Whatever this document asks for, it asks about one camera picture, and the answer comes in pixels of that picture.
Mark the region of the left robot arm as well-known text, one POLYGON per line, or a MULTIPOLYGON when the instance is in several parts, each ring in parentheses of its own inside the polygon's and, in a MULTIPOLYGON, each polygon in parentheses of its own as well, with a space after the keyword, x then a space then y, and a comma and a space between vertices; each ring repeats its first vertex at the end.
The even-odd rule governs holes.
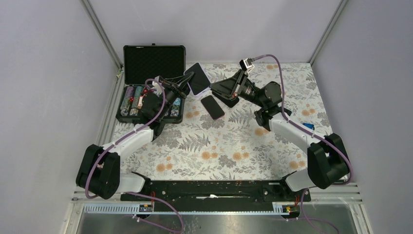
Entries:
POLYGON ((184 87, 194 72, 177 78, 150 78, 145 81, 147 92, 141 94, 138 123, 122 137, 102 146, 87 147, 81 162, 76 185, 85 190, 88 199, 109 199, 116 193, 132 193, 139 200, 151 194, 150 179, 142 174, 122 173, 120 163, 142 146, 160 136, 165 122, 165 113, 176 99, 184 100, 184 87))

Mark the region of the black phone case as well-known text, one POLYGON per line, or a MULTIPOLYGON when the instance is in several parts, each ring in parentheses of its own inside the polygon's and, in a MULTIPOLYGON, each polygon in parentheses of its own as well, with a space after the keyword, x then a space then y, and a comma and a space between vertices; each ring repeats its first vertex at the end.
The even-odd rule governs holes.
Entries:
POLYGON ((233 108, 240 100, 238 97, 232 99, 232 100, 228 100, 226 98, 223 98, 222 96, 220 96, 219 94, 212 92, 212 94, 219 99, 221 102, 223 102, 227 107, 229 108, 233 108))

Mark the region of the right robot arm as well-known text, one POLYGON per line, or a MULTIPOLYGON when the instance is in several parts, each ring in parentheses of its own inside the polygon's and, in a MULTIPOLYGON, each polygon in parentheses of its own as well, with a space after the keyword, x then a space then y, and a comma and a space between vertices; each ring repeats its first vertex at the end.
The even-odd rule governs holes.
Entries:
POLYGON ((213 93, 222 99, 243 98, 260 107, 254 115, 265 129, 281 135, 307 154, 307 168, 286 175, 279 188, 281 198, 293 200, 299 191, 318 187, 326 189, 351 174, 350 163, 341 138, 337 134, 319 136, 314 130, 295 123, 282 107, 282 86, 271 81, 258 88, 245 71, 212 83, 213 93))

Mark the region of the phone with purple edge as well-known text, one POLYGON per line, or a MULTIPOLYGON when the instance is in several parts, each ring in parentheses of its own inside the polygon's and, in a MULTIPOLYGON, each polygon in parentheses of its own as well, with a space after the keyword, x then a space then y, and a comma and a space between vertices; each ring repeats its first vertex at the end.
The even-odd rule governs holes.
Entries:
POLYGON ((207 96, 201 99, 201 104, 204 106, 213 120, 220 119, 225 115, 223 109, 220 107, 213 96, 207 96))

